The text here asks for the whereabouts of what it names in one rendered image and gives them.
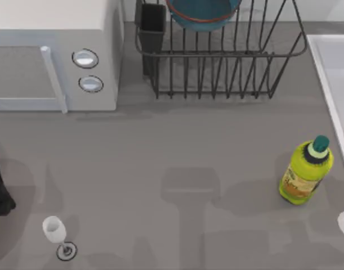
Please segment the round silver microwave knob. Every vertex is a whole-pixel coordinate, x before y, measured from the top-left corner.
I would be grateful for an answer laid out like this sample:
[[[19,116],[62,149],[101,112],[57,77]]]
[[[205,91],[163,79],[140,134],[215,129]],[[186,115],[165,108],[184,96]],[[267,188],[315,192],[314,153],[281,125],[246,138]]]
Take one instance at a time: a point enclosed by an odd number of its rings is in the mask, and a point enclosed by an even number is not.
[[[87,93],[98,93],[103,90],[104,83],[97,76],[85,76],[78,81],[79,87]]]
[[[72,53],[73,63],[82,69],[92,69],[99,63],[98,55],[89,49],[81,49]]]

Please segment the pale microwave oven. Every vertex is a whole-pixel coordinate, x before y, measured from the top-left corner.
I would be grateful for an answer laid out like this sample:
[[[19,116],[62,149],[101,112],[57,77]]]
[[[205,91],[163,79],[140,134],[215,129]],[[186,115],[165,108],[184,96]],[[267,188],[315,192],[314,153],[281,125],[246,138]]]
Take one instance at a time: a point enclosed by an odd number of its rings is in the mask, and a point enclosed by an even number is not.
[[[0,111],[113,111],[124,45],[121,0],[0,0]],[[94,51],[82,69],[72,53]],[[99,77],[98,93],[80,78]]]

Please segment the black cutlery holder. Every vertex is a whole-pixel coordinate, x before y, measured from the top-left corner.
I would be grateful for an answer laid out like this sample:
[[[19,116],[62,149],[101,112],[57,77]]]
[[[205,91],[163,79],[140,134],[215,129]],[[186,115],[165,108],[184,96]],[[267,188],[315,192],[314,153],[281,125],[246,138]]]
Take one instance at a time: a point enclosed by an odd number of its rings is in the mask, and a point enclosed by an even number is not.
[[[153,57],[144,53],[160,53],[166,28],[166,7],[158,3],[136,0],[135,25],[142,46],[143,75],[153,74]]]

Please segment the blue bowl with red rim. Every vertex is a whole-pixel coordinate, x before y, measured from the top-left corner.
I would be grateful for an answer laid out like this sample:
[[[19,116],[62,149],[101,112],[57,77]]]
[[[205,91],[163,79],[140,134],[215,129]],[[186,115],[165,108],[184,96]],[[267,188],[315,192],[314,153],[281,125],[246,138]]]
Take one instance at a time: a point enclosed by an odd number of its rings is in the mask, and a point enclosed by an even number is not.
[[[222,28],[234,16],[242,0],[166,0],[171,18],[196,32]]]

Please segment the green bottle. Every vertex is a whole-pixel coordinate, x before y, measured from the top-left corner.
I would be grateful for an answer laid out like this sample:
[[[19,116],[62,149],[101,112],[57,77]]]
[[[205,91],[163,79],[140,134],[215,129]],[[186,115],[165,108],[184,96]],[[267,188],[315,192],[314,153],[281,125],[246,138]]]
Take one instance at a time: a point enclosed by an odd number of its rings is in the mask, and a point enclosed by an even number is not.
[[[334,163],[329,143],[328,137],[318,135],[295,148],[279,182],[282,198],[293,205],[303,205],[311,199]]]

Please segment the white wine glass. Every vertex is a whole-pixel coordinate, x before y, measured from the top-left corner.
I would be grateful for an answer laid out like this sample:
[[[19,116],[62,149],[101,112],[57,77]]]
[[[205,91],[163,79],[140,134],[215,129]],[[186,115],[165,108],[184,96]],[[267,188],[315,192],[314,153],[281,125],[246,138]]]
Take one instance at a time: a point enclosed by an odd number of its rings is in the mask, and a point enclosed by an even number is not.
[[[42,222],[42,229],[47,240],[58,245],[56,256],[59,260],[68,262],[76,257],[78,248],[72,241],[66,241],[67,230],[59,217],[46,217]]]

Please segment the white sink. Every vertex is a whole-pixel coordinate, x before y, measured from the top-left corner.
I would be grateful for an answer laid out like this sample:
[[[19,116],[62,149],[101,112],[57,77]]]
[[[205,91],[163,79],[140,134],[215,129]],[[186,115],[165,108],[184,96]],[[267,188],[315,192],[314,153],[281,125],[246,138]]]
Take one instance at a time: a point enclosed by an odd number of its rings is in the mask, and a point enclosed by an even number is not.
[[[310,34],[307,41],[344,160],[344,34]]]

